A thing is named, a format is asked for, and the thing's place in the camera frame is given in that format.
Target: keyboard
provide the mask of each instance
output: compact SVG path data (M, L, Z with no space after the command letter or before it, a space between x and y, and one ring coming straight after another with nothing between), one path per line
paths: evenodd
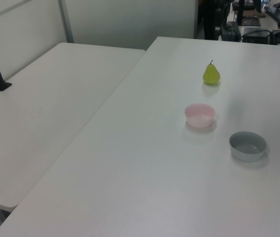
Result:
M279 8L269 7L269 6L265 6L264 8L265 8L266 13L268 15L270 15L278 23L280 22L280 10L279 10Z

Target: wall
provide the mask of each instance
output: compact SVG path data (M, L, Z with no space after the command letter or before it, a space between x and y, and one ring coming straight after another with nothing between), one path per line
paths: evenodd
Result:
M193 38L196 0L62 0L75 43L147 50L158 36Z
M66 42L58 0L31 0L0 16L4 80L60 42Z

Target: bowl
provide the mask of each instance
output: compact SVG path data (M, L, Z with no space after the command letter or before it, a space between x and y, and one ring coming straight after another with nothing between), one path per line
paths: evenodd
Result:
M230 137L231 155L245 162L259 160L264 154L267 143L254 132L237 132Z
M215 110L210 105L192 104L185 109L186 121L192 127L208 127L214 118Z

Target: white table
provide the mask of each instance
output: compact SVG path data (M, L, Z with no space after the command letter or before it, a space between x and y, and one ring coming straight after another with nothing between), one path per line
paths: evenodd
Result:
M185 125L198 102L209 129ZM243 130L267 156L231 157ZM158 38L0 227L38 236L280 236L280 46Z
M267 4L267 6L274 7L274 4L277 2L280 2L280 0L272 0L270 3ZM279 30L277 21L275 21L270 15L268 15L266 13L266 10L264 9L264 5L262 5L262 12L264 12L266 14L266 17L259 18L261 26L239 26L241 36L244 33L245 27L265 28L269 31ZM235 14L235 17L234 17L234 12L232 12L231 14L229 14L227 21L228 22L233 21L233 20L236 21L236 19L237 19L237 15Z
M0 92L0 208L12 211L144 54L61 43Z

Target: green pear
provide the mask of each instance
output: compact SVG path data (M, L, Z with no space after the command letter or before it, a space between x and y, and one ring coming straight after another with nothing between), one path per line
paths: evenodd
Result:
M220 73L217 68L215 68L214 64L210 64L207 66L205 73L203 75L204 82L207 84L217 84L220 80Z

